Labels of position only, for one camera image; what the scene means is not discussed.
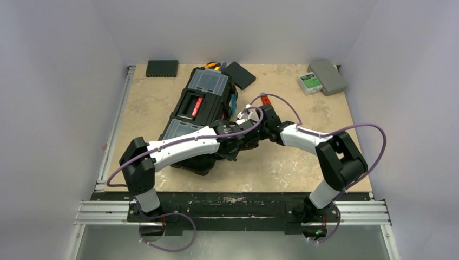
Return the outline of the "black plastic toolbox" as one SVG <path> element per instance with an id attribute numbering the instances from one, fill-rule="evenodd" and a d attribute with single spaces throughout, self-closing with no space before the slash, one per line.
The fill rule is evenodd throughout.
<path id="1" fill-rule="evenodd" d="M 194 68 L 159 140 L 196 132 L 216 120 L 229 120 L 237 110 L 237 98 L 229 74 Z"/>

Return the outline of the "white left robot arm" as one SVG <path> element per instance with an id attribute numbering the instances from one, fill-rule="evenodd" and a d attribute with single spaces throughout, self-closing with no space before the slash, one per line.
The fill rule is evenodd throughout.
<path id="1" fill-rule="evenodd" d="M 122 172 L 128 192 L 140 204 L 140 214 L 153 222 L 161 216 L 160 199 L 155 189 L 157 171 L 201 155 L 217 155 L 235 161 L 249 142 L 259 139 L 261 120 L 219 120 L 198 131 L 151 143 L 143 137 L 131 141 L 120 160 L 116 173 Z"/>

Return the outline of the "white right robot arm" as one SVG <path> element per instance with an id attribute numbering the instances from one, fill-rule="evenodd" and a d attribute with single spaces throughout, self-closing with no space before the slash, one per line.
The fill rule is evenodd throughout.
<path id="1" fill-rule="evenodd" d="M 335 197 L 361 177 L 368 164 L 352 137 L 341 131 L 335 134 L 307 131 L 292 121 L 280 120 L 273 106 L 263 105 L 261 140 L 269 139 L 282 146 L 295 147 L 315 155 L 323 180 L 304 200 L 304 213 L 317 220 Z"/>

